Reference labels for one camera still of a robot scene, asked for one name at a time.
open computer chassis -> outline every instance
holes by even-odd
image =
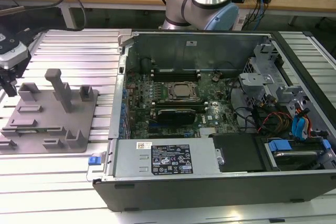
[[[111,210],[302,202],[336,188],[336,110],[280,33],[122,30],[118,40],[104,175],[93,181]]]

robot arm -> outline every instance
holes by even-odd
[[[162,29],[229,30],[237,16],[231,0],[167,0]]]
[[[17,95],[16,79],[22,77],[30,59],[21,40],[0,26],[0,86],[9,97]]]

desk leg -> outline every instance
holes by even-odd
[[[73,17],[72,11],[69,6],[61,5],[61,9],[65,24],[67,28],[77,28],[75,18]]]
[[[297,18],[298,16],[291,16],[288,21],[288,25],[293,26]]]
[[[238,17],[233,25],[233,31],[241,31],[244,25],[246,16],[250,13],[250,9],[239,9]]]

cpu socket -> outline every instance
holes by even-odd
[[[174,82],[167,85],[169,100],[199,100],[192,82]]]

metal screw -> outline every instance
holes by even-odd
[[[224,165],[224,159],[222,157],[217,157],[217,161],[219,165]]]

